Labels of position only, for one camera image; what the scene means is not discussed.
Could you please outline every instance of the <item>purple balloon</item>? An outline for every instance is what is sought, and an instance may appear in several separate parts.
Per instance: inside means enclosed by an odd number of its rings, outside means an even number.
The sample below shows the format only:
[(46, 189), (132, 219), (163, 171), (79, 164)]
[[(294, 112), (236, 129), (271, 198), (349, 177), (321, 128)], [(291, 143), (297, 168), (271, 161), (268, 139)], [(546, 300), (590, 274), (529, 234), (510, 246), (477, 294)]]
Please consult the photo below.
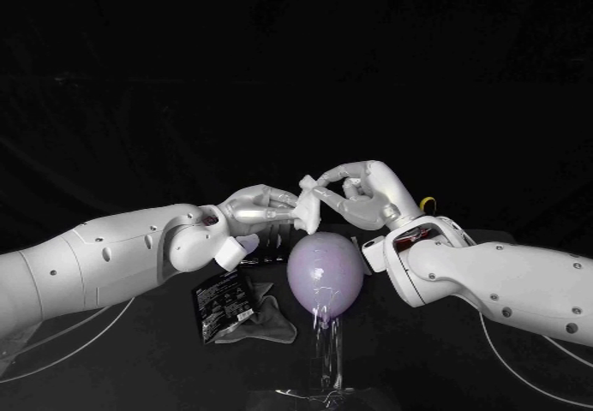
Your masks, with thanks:
[(305, 310), (337, 317), (362, 289), (363, 262), (352, 241), (317, 232), (300, 240), (288, 256), (288, 284)]

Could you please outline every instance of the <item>balloon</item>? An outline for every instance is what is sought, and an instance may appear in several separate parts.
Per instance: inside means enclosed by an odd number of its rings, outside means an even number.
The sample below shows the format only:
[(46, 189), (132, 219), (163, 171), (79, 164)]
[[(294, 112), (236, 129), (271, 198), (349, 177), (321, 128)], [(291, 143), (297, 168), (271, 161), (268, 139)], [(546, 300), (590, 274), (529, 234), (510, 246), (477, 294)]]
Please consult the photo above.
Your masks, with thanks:
[(362, 289), (363, 261), (352, 241), (317, 232), (295, 244), (288, 256), (288, 284), (304, 309), (324, 319), (337, 317)]

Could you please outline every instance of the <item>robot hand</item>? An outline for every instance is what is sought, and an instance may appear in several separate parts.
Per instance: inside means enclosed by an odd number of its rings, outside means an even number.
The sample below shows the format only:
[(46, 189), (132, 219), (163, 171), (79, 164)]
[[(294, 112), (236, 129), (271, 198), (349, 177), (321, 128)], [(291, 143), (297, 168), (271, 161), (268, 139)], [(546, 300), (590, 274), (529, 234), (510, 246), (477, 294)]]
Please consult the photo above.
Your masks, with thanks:
[(264, 184), (238, 190), (217, 205), (227, 220), (232, 236), (249, 235), (272, 223), (292, 221), (297, 197)]
[[(346, 178), (341, 185), (346, 198), (326, 188), (341, 178)], [(360, 229), (375, 230), (386, 225), (393, 230), (424, 215), (399, 178), (380, 161), (334, 167), (323, 173), (317, 185), (314, 197)]]

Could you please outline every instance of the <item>black packet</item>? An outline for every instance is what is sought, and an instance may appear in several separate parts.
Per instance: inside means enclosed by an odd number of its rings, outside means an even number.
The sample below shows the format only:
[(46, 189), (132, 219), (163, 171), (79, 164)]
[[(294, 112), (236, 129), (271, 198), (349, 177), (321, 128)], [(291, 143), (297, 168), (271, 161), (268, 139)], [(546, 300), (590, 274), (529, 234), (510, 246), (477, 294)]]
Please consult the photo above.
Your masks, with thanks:
[(253, 314), (253, 295), (245, 274), (233, 270), (212, 276), (191, 290), (203, 344), (229, 334)]

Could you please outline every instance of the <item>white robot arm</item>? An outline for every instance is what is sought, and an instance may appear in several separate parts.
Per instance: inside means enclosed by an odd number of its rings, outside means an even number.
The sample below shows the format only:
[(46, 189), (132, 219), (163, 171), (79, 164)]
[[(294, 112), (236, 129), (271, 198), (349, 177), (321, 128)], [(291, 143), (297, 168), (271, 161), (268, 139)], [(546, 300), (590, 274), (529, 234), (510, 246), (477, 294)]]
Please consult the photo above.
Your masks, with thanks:
[(175, 204), (102, 217), (0, 255), (0, 338), (59, 315), (111, 306), (212, 259), (232, 270), (235, 236), (294, 222), (297, 197), (258, 185), (217, 206)]
[[(346, 198), (324, 187), (341, 178)], [(412, 307), (454, 295), (490, 320), (593, 347), (593, 259), (500, 242), (476, 245), (448, 218), (424, 215), (382, 162), (344, 164), (317, 184), (315, 197), (353, 225), (390, 229), (362, 251)], [(421, 229), (432, 238), (416, 236), (399, 251), (396, 240)]]

